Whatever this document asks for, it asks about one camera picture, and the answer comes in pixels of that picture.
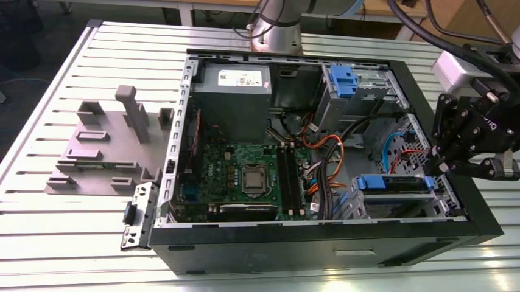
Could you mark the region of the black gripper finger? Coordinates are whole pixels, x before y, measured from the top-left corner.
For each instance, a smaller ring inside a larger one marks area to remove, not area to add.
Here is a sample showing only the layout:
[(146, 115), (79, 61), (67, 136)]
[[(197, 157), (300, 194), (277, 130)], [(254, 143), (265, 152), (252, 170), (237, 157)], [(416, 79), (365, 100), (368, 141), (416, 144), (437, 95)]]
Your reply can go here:
[(479, 164), (470, 161), (444, 162), (440, 164), (440, 170), (472, 178), (507, 179), (503, 162), (496, 158), (486, 158)]
[(427, 175), (451, 173), (462, 175), (459, 160), (462, 158), (462, 143), (458, 138), (459, 118), (458, 98), (451, 94), (441, 94), (436, 104), (436, 115), (432, 129), (432, 150), (425, 163)]

